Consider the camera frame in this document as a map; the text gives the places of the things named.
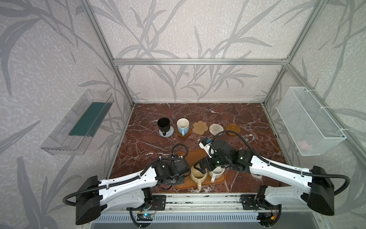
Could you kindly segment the black mug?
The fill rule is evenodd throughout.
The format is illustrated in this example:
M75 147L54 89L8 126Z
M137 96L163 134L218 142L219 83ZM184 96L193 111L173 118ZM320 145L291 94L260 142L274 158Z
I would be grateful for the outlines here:
M159 134L162 136L167 136L171 127L169 118L167 117L160 118L157 121L157 125L159 127Z

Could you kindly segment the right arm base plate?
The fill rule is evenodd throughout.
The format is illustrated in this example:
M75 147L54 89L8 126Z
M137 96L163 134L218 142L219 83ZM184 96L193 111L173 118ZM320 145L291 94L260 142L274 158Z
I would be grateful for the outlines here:
M281 210L282 205L272 205L264 198L257 197L256 194L243 194L240 196L240 203L244 210Z

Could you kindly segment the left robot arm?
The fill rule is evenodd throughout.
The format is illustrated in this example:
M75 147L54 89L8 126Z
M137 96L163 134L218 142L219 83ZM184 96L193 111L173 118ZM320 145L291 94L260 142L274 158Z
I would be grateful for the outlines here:
M77 192L63 198L75 207L75 224L94 221L102 213L121 208L148 208L153 203L150 189L159 185L183 184L191 167L185 158L157 159L142 171L123 177L98 180L88 178Z

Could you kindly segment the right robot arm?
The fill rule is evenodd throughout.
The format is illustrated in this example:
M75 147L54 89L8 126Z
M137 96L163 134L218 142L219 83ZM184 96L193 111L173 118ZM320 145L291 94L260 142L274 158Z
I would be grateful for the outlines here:
M333 216L334 197L350 185L348 176L327 174L318 166L306 169L278 163L260 156L251 146L248 150L235 150L225 141L209 139L202 140L199 146L207 156L194 166L202 172L229 168L269 177L286 184L281 188L270 186L260 188L256 202L261 206L303 204L317 213Z

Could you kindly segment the cork flower coaster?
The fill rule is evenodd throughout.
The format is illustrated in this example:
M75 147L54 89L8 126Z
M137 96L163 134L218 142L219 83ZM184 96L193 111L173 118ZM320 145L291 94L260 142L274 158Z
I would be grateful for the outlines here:
M193 124L193 132L197 135L204 135L207 132L209 127L206 122L198 121Z

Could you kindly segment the white speckled mug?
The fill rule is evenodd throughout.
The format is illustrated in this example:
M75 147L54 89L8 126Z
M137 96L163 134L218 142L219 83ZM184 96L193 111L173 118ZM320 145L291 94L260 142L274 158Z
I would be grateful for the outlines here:
M217 167L213 171L209 171L208 174L211 177L211 182L214 183L216 179L219 179L225 172L222 167Z

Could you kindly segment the large round wooden coaster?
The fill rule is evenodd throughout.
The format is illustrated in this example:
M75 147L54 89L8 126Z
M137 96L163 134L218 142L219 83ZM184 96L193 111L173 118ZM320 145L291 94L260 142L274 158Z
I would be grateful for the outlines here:
M236 132L238 134L241 133L241 128L240 126L238 126L237 124L234 124L234 123L230 123L226 126L226 130L227 131L233 131L233 132Z

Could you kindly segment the beige glazed mug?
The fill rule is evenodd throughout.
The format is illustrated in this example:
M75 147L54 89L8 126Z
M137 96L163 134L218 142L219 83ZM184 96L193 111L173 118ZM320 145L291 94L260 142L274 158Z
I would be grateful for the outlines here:
M190 177L192 181L197 185L197 190L200 192L202 190L203 182L207 179L207 170L204 173L196 169L194 166L191 167Z

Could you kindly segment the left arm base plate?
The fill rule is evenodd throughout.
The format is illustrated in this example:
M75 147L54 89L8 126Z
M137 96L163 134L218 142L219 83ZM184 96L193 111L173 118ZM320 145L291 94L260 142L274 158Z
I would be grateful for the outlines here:
M166 195L152 195L143 199L143 203L136 208L126 208L132 211L142 210L165 210Z

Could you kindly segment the light blue mug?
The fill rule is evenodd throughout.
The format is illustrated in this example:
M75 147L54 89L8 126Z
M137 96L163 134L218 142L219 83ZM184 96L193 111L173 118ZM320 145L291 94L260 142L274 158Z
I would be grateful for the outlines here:
M186 118L180 118L177 121L178 132L181 136L186 136L189 132L189 121Z

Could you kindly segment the grey round coaster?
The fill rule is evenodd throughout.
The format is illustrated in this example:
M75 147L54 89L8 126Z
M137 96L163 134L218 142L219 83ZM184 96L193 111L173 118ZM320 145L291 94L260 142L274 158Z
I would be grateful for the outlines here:
M170 137L174 133L174 128L170 126L169 131L167 131L165 134L159 129L159 135L161 137Z

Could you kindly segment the woven round coaster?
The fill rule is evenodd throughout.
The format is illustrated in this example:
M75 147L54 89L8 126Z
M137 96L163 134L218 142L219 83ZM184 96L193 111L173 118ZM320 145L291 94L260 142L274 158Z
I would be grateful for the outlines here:
M220 124L211 124L209 127L209 132L212 135L217 135L222 131L224 131L224 128Z

